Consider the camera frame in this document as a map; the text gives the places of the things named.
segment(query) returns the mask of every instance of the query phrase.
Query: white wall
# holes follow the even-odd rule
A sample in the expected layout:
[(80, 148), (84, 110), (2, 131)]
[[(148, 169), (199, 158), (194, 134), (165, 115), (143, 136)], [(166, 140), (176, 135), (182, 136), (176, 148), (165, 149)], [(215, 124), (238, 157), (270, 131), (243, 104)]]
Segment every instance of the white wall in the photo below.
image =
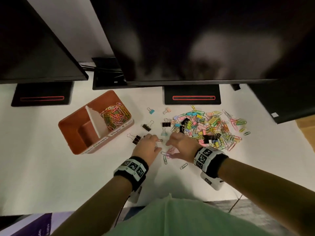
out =
[(90, 0), (28, 0), (79, 62), (113, 55)]

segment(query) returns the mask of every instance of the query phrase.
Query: person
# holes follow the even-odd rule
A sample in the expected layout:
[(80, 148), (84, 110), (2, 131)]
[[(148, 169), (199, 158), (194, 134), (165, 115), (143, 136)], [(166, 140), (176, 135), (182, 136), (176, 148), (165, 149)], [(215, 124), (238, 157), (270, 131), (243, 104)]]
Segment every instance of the person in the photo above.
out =
[[(156, 141), (156, 135), (146, 135), (132, 156), (141, 158), (150, 167), (162, 150), (156, 148)], [(182, 133), (172, 133), (166, 145), (179, 150), (173, 158), (192, 164), (200, 149), (195, 140)], [(293, 233), (315, 235), (315, 192), (227, 157), (219, 164), (217, 175)], [(155, 200), (110, 230), (132, 189), (130, 180), (114, 176), (52, 235), (270, 235), (204, 202), (171, 196)]]

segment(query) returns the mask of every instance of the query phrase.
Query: shirt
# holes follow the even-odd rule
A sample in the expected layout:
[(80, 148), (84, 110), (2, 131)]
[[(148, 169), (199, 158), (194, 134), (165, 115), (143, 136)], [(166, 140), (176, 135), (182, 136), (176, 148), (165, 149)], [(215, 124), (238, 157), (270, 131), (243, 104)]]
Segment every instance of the shirt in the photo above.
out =
[(256, 225), (197, 200), (157, 199), (105, 236), (270, 236)]

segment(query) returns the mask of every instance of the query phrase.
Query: plastic bin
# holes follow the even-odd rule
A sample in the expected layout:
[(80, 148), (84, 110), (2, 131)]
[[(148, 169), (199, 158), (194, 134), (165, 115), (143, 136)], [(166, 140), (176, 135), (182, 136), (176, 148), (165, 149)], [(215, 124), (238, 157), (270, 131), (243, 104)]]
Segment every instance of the plastic bin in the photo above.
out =
[(110, 130), (100, 113), (111, 105), (121, 103), (113, 90), (109, 90), (62, 119), (58, 126), (73, 154), (90, 154), (130, 128), (135, 122), (130, 117), (119, 127)]

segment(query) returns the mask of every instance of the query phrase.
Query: cardboard box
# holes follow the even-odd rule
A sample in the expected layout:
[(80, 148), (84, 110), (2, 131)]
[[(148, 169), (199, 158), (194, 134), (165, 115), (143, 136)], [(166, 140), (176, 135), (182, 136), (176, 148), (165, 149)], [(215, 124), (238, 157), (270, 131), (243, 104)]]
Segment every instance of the cardboard box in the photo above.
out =
[[(119, 127), (110, 130), (100, 113), (107, 107), (120, 103), (130, 117)], [(62, 119), (58, 126), (73, 154), (90, 154), (113, 140), (134, 124), (131, 113), (113, 90), (81, 107)]]
[(296, 123), (315, 152), (315, 115), (297, 119)]

